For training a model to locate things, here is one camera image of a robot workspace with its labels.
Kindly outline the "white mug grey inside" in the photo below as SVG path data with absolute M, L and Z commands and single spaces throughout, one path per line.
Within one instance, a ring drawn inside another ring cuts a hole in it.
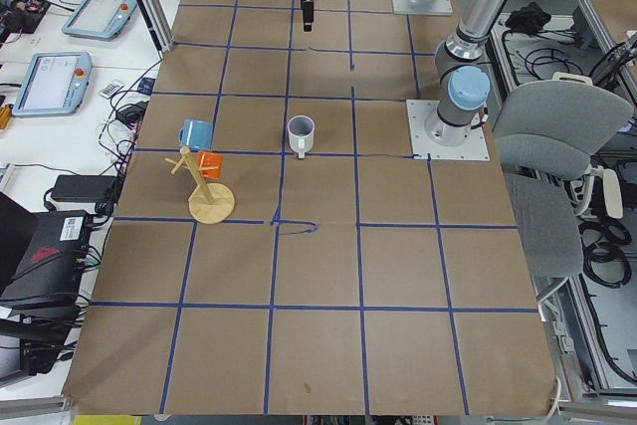
M 290 149 L 298 159 L 304 159 L 314 146 L 316 124 L 306 115 L 293 116 L 287 124 Z

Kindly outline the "blue mug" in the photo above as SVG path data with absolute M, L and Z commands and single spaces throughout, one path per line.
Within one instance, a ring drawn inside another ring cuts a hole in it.
M 212 122 L 198 119 L 186 119 L 178 133 L 181 146 L 191 150 L 210 150 L 214 126 Z

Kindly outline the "orange mug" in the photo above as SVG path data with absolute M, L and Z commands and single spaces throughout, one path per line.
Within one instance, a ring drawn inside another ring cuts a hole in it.
M 223 167 L 223 155 L 213 151 L 200 150 L 196 155 L 198 170 L 205 179 L 219 180 Z

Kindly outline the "upper teach pendant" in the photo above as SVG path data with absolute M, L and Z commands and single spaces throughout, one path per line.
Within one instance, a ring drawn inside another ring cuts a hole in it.
M 120 33 L 136 8 L 136 0 L 83 0 L 62 32 L 73 37 L 110 40 Z

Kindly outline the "teach pendant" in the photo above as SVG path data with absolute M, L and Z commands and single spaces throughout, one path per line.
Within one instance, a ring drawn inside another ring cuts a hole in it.
M 83 0 L 62 32 L 73 37 L 110 40 L 120 33 L 136 8 L 136 0 Z
M 87 90 L 93 62 L 88 52 L 39 53 L 32 57 L 12 114 L 73 114 Z

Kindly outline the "small remote control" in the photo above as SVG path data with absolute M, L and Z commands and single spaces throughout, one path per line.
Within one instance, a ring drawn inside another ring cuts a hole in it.
M 111 99 L 116 93 L 118 93 L 124 87 L 124 83 L 112 80 L 104 88 L 99 91 L 99 96 L 104 99 Z

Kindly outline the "lower teach pendant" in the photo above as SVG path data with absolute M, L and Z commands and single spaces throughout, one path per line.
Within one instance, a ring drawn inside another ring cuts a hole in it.
M 93 62 L 88 52 L 39 53 L 32 57 L 12 114 L 73 114 L 87 90 Z

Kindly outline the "grey office chair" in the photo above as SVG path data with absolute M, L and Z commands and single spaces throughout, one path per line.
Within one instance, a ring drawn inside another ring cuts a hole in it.
M 526 261 L 532 276 L 551 281 L 538 303 L 583 270 L 577 219 L 596 179 L 607 215 L 623 215 L 617 174 L 591 157 L 633 112 L 620 96 L 565 74 L 518 86 L 502 106 L 493 135 Z

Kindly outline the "black power adapter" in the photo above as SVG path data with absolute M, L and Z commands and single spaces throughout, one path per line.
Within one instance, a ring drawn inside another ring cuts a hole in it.
M 59 175 L 51 192 L 58 202 L 100 202 L 112 196 L 115 177 L 111 175 Z

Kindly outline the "black computer box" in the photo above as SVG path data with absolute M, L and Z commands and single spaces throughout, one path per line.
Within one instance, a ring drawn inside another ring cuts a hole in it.
M 85 210 L 32 213 L 1 196 L 1 305 L 12 310 L 73 304 L 88 251 Z

